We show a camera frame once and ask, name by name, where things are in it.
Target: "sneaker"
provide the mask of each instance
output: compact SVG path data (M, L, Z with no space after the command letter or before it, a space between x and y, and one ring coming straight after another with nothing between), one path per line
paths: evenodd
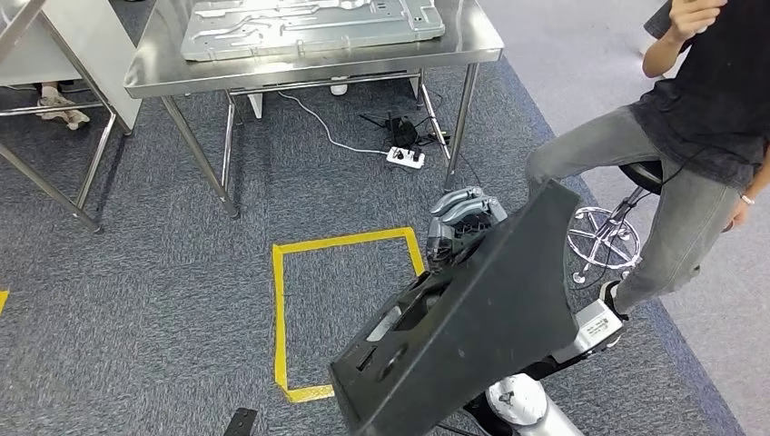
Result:
M61 95L41 97L40 100L37 101L37 105L40 107L67 106L70 104L74 103ZM91 121L91 118L89 118L88 115L80 111L46 112L44 114L37 114L37 116L47 121L63 121L70 130L77 130Z
M606 282L602 284L601 288L599 289L599 300L604 302L604 304L607 305L610 311L614 313L617 318L620 319L622 322L628 321L628 315L625 315L623 313L618 313L617 309L615 309L615 297L617 297L617 286L620 284L620 280L615 280L613 282ZM618 333L617 336L612 337L608 339L609 342L607 343L607 348L612 348L617 345L617 343L620 341L620 337L623 335L623 333Z

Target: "black t-shirt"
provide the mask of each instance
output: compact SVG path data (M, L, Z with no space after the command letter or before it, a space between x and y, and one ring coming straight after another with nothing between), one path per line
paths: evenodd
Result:
M670 26L670 8L647 23L653 36ZM688 46L676 78L658 81L631 111L661 153L744 191L770 142L770 0L729 0Z

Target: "gray carpet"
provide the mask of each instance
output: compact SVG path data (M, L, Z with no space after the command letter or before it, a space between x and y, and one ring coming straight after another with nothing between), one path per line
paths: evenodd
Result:
M134 31L142 26L147 5L115 6ZM429 72L446 126L462 74ZM336 138L360 147L379 148L384 133L357 114L421 117L406 82L354 85L342 98L326 89L293 94ZM0 93L3 104L30 99ZM224 96L178 102L218 159ZM442 164L432 148L423 171L390 169L326 143L294 102L271 94L265 104L264 120L236 131L238 221L226 217L156 100L143 103L133 137L112 140L98 174L88 207L104 235L89 234L0 163L0 288L11 291L0 315L0 434L214 436L238 407L259 412L255 435L344 434L334 400L290 404L273 381L271 244L401 226L424 241ZM73 193L70 179L105 121L91 115L91 127L74 134L14 119L0 124L0 141ZM465 156L509 210L526 201L522 162L548 135L540 120L504 62L482 68ZM464 163L461 175L474 181ZM579 179L568 186L591 198ZM324 383L323 365L409 271L396 240L287 256L290 385ZM570 298L577 308L594 293ZM546 385L586 434L716 434L644 310L622 346Z

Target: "yellow floor marking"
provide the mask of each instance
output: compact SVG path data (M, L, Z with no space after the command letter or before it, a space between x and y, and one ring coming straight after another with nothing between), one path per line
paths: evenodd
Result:
M0 314L3 314L3 306L5 306L5 300L8 299L8 291L0 291Z
M353 245L355 243L372 243L386 239L404 238L409 248L410 259L417 275L425 271L420 254L417 236L411 227L382 230L379 232L359 233L336 238L319 239L303 243L289 243L272 246L272 269L275 280L275 382L281 386L290 402L316 401L334 396L331 385L310 386L289 389L289 375L286 370L286 318L283 301L283 255L290 253L309 252L324 248Z

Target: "robotic hand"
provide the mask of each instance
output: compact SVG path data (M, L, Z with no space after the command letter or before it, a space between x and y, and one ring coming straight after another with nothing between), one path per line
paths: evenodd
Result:
M426 258L434 273L452 265L466 247L508 218L497 198L474 186L444 195L430 214Z

